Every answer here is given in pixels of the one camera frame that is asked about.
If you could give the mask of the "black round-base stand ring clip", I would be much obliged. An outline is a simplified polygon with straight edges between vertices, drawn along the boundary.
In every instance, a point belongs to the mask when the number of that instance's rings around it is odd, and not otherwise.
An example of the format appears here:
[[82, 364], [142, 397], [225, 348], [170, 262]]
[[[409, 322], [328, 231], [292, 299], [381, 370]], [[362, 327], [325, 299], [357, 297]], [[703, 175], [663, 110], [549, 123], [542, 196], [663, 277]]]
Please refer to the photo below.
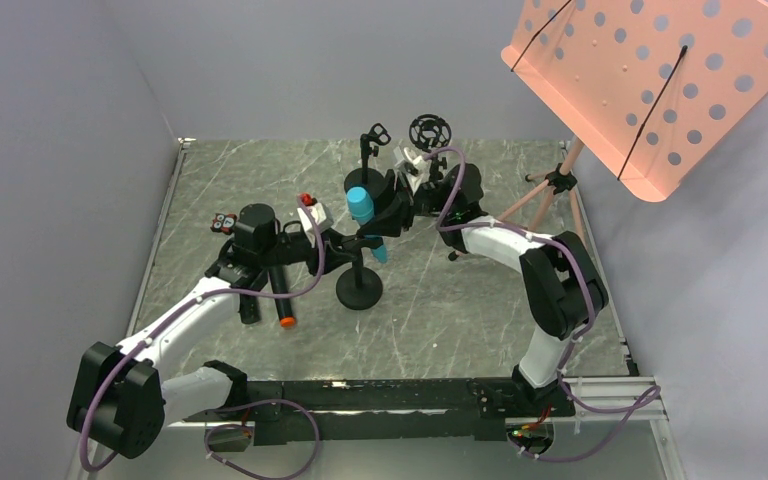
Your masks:
[[377, 158], [380, 148], [388, 145], [390, 141], [391, 136], [381, 123], [373, 124], [366, 133], [360, 135], [360, 166], [344, 178], [343, 188], [345, 192], [351, 187], [362, 186], [369, 193], [369, 172], [375, 169], [370, 160]]

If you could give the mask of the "blue microphone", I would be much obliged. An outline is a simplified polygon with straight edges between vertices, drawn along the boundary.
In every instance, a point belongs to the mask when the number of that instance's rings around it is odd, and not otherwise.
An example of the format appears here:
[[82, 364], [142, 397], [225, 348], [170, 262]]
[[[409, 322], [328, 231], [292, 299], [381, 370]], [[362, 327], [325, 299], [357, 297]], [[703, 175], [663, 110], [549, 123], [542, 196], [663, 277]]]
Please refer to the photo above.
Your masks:
[[[350, 215], [360, 226], [365, 225], [374, 218], [374, 202], [364, 187], [351, 187], [346, 192], [346, 202]], [[373, 248], [371, 253], [381, 264], [388, 261], [388, 251], [385, 245]]]

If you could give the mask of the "black microphone orange end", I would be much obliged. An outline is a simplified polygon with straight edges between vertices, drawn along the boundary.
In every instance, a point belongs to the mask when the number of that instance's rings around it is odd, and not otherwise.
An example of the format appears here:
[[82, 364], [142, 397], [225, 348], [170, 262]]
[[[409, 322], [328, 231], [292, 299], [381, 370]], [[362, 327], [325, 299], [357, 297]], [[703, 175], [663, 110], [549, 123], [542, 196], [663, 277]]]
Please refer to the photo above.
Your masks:
[[279, 324], [283, 329], [291, 329], [296, 325], [297, 321], [293, 312], [291, 299], [284, 297], [284, 294], [289, 293], [286, 269], [283, 265], [275, 265], [270, 266], [267, 271], [272, 293], [276, 295], [274, 303]]

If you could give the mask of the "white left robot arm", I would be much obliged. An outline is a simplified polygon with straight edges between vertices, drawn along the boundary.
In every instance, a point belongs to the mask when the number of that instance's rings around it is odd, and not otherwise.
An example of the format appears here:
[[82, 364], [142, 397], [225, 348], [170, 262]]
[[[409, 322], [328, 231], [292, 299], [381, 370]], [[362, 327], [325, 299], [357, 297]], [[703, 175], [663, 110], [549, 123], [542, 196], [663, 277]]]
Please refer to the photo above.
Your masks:
[[261, 298], [274, 302], [281, 328], [293, 328], [293, 299], [310, 292], [325, 274], [361, 259], [363, 250], [383, 244], [373, 236], [334, 230], [329, 209], [313, 198], [301, 197], [297, 213], [297, 220], [281, 223], [271, 206], [254, 203], [237, 214], [215, 215], [211, 231], [228, 239], [192, 290], [143, 329], [84, 352], [67, 424], [80, 436], [85, 470], [107, 464], [91, 460], [92, 443], [109, 449], [111, 457], [133, 459], [167, 425], [246, 399], [246, 373], [224, 362], [210, 361], [176, 377], [170, 368], [233, 315], [245, 324], [258, 322]]

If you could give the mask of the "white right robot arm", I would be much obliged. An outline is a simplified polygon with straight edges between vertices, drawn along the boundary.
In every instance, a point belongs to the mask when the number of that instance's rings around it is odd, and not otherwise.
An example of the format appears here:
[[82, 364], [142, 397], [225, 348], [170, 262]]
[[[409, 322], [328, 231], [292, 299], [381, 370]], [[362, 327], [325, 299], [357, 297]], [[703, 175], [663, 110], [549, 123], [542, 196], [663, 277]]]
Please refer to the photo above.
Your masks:
[[513, 377], [531, 391], [549, 389], [564, 374], [574, 342], [609, 300], [582, 239], [571, 231], [549, 236], [503, 222], [480, 205], [476, 165], [462, 163], [427, 182], [424, 161], [401, 162], [386, 173], [351, 171], [344, 180], [350, 214], [366, 235], [386, 237], [407, 231], [417, 216], [432, 216], [450, 260], [476, 255], [517, 272], [536, 327]]

